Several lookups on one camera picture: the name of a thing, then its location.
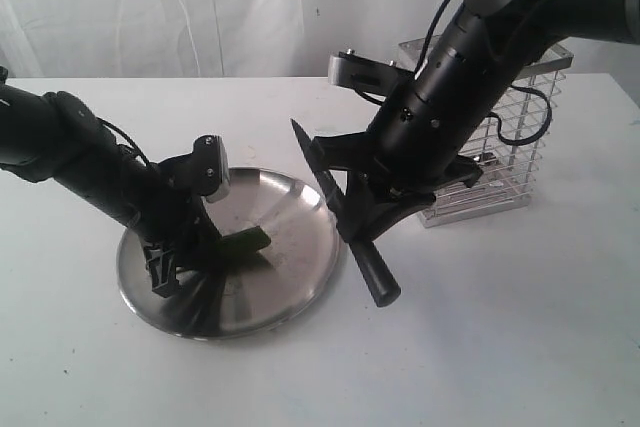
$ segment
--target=metal plate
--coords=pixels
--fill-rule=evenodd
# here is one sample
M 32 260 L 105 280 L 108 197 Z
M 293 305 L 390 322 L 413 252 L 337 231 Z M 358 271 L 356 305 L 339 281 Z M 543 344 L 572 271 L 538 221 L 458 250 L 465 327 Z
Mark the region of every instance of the metal plate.
M 245 265 L 222 281 L 179 273 L 181 291 L 169 299 L 151 292 L 137 235 L 125 232 L 118 251 L 118 283 L 127 305 L 165 332 L 218 339 L 273 328 L 307 307 L 338 262 L 341 241 L 324 199 L 304 182 L 259 169 L 231 169 L 231 192 L 205 203 L 223 234 L 259 225 L 272 243 L 268 261 Z

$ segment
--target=white curtain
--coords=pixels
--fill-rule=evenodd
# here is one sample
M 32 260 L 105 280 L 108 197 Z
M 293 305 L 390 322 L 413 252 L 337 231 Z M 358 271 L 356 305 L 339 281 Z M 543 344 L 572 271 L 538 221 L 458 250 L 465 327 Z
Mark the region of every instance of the white curtain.
M 18 77 L 322 76 L 346 47 L 395 59 L 440 1 L 0 0 L 0 62 Z M 570 48 L 640 100 L 637 48 Z

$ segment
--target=white table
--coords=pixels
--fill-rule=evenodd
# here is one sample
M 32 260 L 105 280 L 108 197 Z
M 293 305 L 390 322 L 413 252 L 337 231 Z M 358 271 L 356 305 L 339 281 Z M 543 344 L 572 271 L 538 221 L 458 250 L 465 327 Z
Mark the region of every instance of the white table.
M 11 84 L 77 94 L 155 160 L 216 133 L 231 165 L 309 182 L 289 118 L 334 134 L 374 112 L 323 79 Z M 0 174 L 0 425 L 640 425 L 640 110 L 607 75 L 561 88 L 530 208 L 409 218 L 378 242 L 391 307 L 349 257 L 305 315 L 234 341 L 145 324 L 116 287 L 122 228 Z

